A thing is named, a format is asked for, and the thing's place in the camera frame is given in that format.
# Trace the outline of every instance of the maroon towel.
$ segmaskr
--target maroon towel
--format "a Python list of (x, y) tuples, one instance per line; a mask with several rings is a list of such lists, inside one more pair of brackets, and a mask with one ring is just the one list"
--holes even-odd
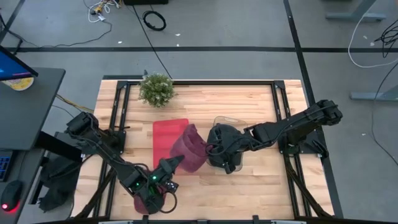
[(179, 167), (187, 172), (195, 172), (207, 160), (207, 153), (205, 151), (206, 142), (198, 134), (194, 124), (189, 124), (183, 134), (176, 140), (170, 156), (184, 155), (184, 160), (180, 163)]

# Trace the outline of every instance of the gray floor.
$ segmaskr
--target gray floor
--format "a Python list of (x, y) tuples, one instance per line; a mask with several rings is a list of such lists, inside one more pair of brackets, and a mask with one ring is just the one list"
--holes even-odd
[[(87, 4), (95, 3), (86, 0)], [(7, 20), (16, 1), (0, 0)], [(357, 1), (291, 0), (302, 47), (347, 47), (355, 27), (350, 22), (327, 21), (326, 11), (349, 11)], [(148, 6), (137, 6), (141, 15)], [(148, 30), (156, 47), (261, 46), (294, 47), (282, 1), (262, 0), (170, 0), (154, 6), (167, 20), (163, 32)], [(382, 12), (387, 20), (361, 24), (353, 47), (370, 47), (371, 42), (397, 19), (396, 2), (377, 1), (371, 12)], [(112, 33), (77, 47), (148, 47), (134, 14), (125, 7), (111, 8), (105, 14), (113, 24)], [(107, 24), (91, 24), (81, 0), (27, 0), (11, 29), (37, 45), (70, 44), (99, 36)], [(1, 45), (13, 47), (16, 40), (7, 35)], [(34, 52), (18, 57), (32, 67), (64, 68), (67, 71), (59, 93), (72, 101), (94, 108), (103, 75), (137, 75), (144, 69), (164, 72), (152, 52)], [(159, 52), (174, 78), (269, 78), (302, 79), (294, 52)], [(326, 142), (345, 218), (398, 221), (398, 167), (371, 139), (372, 103), (352, 101), (350, 91), (375, 91), (391, 66), (363, 69), (351, 63), (346, 53), (305, 53), (308, 74), (316, 100), (330, 99), (340, 105), (342, 122), (325, 128)], [(386, 63), (398, 57), (390, 54), (353, 54), (363, 65)], [(398, 81), (397, 71), (386, 82), (386, 89)], [(62, 104), (71, 113), (77, 110)], [(393, 155), (398, 156), (396, 103), (377, 103), (375, 132)], [(64, 111), (52, 109), (44, 130), (63, 131), (70, 119)], [(46, 214), (35, 205), (24, 210), (20, 223), (60, 220), (71, 204)]]

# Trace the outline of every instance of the keyboard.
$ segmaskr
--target keyboard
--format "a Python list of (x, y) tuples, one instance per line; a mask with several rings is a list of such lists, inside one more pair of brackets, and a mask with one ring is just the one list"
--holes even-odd
[(0, 151), (0, 182), (7, 181), (8, 173), (11, 170), (12, 162), (16, 157), (16, 152)]

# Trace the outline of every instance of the black desk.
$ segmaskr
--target black desk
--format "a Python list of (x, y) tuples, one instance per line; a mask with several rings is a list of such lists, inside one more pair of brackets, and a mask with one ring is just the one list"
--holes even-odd
[[(0, 149), (23, 150), (17, 154), (7, 182), (0, 182), (0, 194), (10, 181), (18, 178), (19, 169), (21, 169), (20, 180), (24, 183), (17, 210), (8, 213), (0, 210), (0, 223), (17, 223), (42, 163), (45, 149), (53, 151), (47, 144), (59, 143), (41, 129), (61, 85), (65, 70), (57, 68), (34, 68), (34, 70), (39, 76), (27, 90), (14, 91), (0, 83)], [(65, 143), (61, 145), (61, 149), (65, 149)]]

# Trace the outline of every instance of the computer mouse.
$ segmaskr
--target computer mouse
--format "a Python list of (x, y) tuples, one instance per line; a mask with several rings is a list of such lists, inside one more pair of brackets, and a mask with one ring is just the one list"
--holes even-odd
[(22, 193), (22, 181), (14, 180), (6, 185), (0, 198), (1, 208), (9, 212), (16, 208)]

